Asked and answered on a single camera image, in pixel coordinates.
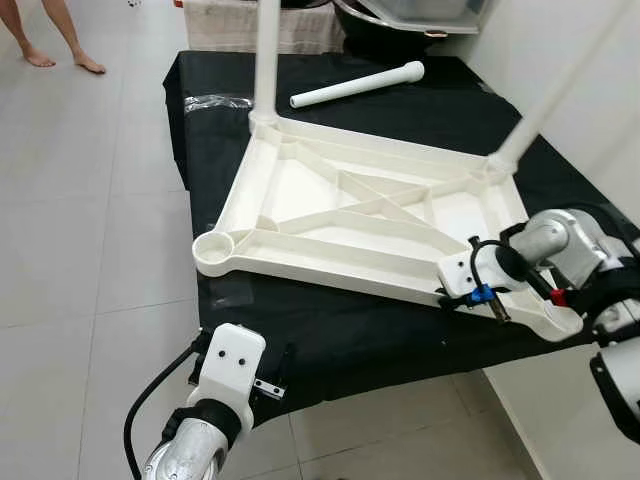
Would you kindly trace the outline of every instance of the white tile floor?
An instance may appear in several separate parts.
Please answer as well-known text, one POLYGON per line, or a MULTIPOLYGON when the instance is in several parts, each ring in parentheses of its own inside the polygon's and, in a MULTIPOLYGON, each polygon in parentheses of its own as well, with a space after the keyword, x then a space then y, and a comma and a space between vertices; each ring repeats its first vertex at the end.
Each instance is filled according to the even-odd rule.
MULTIPOLYGON (((1 478, 129 478, 126 411, 194 336, 188 197, 172 161, 161 82, 186 48, 170 0, 69 0, 75 68, 40 8, 26 20, 55 57, 0 60, 1 478)), ((185 365, 143 409, 143 457, 189 387, 185 365)), ((268 422, 224 480, 522 479, 474 376, 370 392, 268 422)))

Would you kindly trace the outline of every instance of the black table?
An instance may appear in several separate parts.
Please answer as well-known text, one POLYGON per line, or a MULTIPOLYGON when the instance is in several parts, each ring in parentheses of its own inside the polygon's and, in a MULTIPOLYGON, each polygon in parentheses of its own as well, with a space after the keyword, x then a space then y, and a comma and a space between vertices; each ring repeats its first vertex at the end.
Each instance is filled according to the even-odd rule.
MULTIPOLYGON (((249 140, 248 109, 219 106, 184 114, 184 98, 250 97, 251 54, 182 52, 165 80, 175 161, 190 192, 194 237, 211 229, 249 140)), ((300 111, 292 93, 382 68, 340 55, 280 56, 282 116, 400 140, 486 155, 519 119, 503 98, 454 58, 430 58, 417 84, 300 111)), ((529 212, 573 201, 607 200, 546 141, 522 159, 516 184, 529 212)), ((528 328, 387 298, 232 272, 199 276, 200 322, 213 330, 241 323, 267 340, 258 376, 287 386, 285 400, 254 400, 256 423, 343 396, 469 371, 588 343, 586 330, 550 343, 528 328)))

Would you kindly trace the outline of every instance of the clear plastic sheet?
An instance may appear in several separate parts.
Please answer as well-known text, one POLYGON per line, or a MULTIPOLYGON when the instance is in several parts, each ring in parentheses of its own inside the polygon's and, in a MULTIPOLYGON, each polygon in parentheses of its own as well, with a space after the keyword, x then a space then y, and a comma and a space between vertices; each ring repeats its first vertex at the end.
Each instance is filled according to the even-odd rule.
POLYGON ((220 278, 206 278, 199 282, 198 289, 206 295, 199 295, 200 302, 206 302, 210 311, 230 307, 253 305, 253 287, 249 272, 233 271, 220 278))
POLYGON ((215 107, 250 109, 253 107, 253 98, 242 96, 237 93, 214 93, 211 95, 200 95, 198 97, 187 97, 184 99, 184 113, 195 110, 204 110, 215 107))

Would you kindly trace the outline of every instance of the blue connector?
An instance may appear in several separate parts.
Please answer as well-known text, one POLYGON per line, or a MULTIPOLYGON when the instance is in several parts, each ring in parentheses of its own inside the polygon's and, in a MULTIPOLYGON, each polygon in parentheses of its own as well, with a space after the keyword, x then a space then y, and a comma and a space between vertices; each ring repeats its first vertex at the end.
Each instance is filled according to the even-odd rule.
POLYGON ((479 303, 487 303, 496 298, 496 294, 491 290, 491 287, 486 283, 482 284, 482 288, 476 287, 476 289, 471 292, 471 301, 476 305, 479 303))

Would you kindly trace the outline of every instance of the white pipe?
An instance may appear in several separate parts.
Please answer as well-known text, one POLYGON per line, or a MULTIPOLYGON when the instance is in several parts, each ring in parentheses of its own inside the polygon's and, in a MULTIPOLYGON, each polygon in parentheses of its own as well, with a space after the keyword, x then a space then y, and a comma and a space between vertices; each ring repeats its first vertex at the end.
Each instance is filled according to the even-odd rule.
POLYGON ((280 0, 258 1, 258 35, 252 122, 273 123, 276 113, 280 0))
POLYGON ((525 113, 498 151, 489 155, 490 167, 510 175, 518 170, 520 158, 538 136, 547 118, 555 111, 567 91, 574 85, 578 76, 589 64, 589 60, 605 42, 611 31, 614 30, 618 19, 633 1, 622 0, 615 6, 597 35, 587 43, 586 48, 580 52, 576 60, 565 67, 552 82, 551 88, 546 92, 546 95, 533 105, 530 111, 525 113))
POLYGON ((289 103, 293 108, 306 107, 315 103, 326 102, 356 93, 368 92, 377 88, 388 87, 398 83, 417 82, 424 76, 424 65, 421 62, 409 62, 402 67, 358 78, 349 82, 338 83, 330 87, 311 92, 293 95, 289 103))

